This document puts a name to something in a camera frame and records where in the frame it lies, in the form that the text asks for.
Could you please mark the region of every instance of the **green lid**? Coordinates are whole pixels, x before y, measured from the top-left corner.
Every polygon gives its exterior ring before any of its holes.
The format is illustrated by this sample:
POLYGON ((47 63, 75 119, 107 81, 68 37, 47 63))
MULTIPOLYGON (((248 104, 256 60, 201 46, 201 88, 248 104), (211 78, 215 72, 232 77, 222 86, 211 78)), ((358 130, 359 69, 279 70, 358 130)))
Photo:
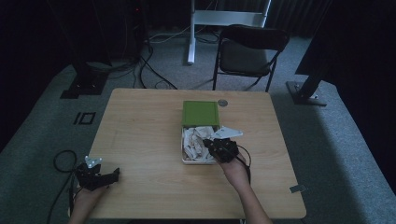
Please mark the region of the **green lid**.
POLYGON ((219 126, 219 111, 217 102, 184 101, 184 127, 219 126))

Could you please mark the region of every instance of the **crumpled paper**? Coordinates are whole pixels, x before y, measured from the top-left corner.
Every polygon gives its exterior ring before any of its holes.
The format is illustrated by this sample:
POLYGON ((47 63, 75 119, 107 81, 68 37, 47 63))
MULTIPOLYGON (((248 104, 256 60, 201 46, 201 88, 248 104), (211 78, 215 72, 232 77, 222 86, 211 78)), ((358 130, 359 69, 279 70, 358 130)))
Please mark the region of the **crumpled paper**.
POLYGON ((184 129, 183 148, 192 161, 213 162, 215 159, 204 145, 204 139, 211 138, 213 133, 211 126, 184 129))

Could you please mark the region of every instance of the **chair back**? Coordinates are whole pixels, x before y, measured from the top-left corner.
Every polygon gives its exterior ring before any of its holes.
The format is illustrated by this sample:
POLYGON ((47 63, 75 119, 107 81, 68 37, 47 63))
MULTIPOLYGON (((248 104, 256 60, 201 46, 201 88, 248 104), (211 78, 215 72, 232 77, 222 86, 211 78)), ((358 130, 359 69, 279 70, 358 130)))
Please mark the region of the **chair back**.
POLYGON ((283 51, 290 37, 283 30, 235 24, 221 31, 219 42, 221 43, 223 39, 230 39, 251 49, 283 51))

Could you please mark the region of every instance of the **human arm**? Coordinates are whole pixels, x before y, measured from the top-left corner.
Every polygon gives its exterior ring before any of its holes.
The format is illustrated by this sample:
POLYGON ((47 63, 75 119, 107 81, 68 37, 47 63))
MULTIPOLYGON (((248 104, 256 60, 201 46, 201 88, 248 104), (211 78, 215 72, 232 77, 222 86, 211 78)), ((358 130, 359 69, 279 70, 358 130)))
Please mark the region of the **human arm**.
POLYGON ((89 217, 92 209, 96 206, 108 187, 101 187, 90 191, 82 189, 75 198, 73 213, 68 224, 83 224, 89 217))
MULTIPOLYGON (((245 161, 245 158, 239 154, 239 159, 245 161)), ((242 203, 245 217, 248 224, 271 224, 273 223, 268 217, 259 199, 253 191, 248 181, 246 165, 237 159, 230 162, 219 164, 230 184, 235 188, 242 203)))

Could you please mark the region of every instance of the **gray carpet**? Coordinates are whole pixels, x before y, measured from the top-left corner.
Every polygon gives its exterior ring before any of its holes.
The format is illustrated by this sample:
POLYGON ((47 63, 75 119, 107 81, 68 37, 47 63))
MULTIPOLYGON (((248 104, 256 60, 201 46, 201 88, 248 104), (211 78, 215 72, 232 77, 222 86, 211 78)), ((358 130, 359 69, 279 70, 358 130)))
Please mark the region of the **gray carpet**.
MULTIPOLYGON (((303 220, 275 223, 396 223, 396 198, 379 171, 361 133, 348 114, 336 88, 321 82, 319 93, 327 106, 295 105, 286 81, 304 81, 294 72, 309 39, 293 37, 280 55, 269 90, 303 192, 307 216, 303 220)), ((186 65, 188 39, 173 38, 152 44, 149 64, 183 90, 211 90, 216 45, 197 42, 195 64, 186 65)), ((148 56, 146 48, 143 56, 148 56)), ((66 149, 78 161, 90 152, 92 141, 115 88, 142 88, 136 69, 110 74, 102 95, 60 99, 73 81, 75 71, 66 67, 49 84, 30 116, 0 154, 0 223, 45 223, 50 206, 67 174, 56 171, 54 156, 66 149), (78 113, 95 113, 93 123, 75 124, 78 113)), ((142 79, 147 88, 167 89, 149 69, 142 79)), ((251 87, 252 78, 220 77, 218 90, 264 91, 266 78, 251 87)), ((64 154, 60 165, 68 169, 72 158, 64 154)), ((51 223, 66 223, 67 193, 61 193, 51 223)), ((90 220, 89 223, 238 223, 237 220, 90 220)))

